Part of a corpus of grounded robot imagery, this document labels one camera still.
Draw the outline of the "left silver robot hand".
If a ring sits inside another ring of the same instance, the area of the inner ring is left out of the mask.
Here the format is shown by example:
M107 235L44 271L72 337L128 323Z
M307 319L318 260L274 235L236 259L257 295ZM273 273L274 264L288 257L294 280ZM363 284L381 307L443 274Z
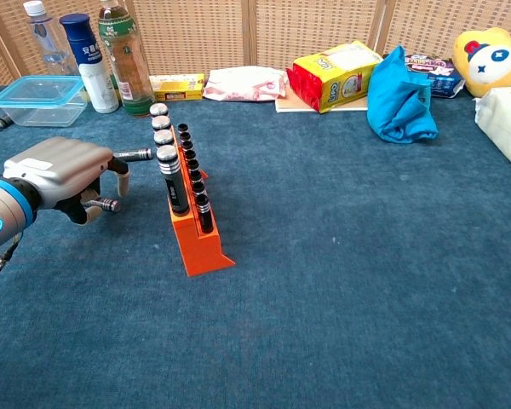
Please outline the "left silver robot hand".
M56 136L7 159L3 177L31 184L39 194L39 210L60 210L83 225L99 214L95 207L86 210L83 203L100 195L100 176L107 170L117 176L118 194L126 196L129 167L110 148Z

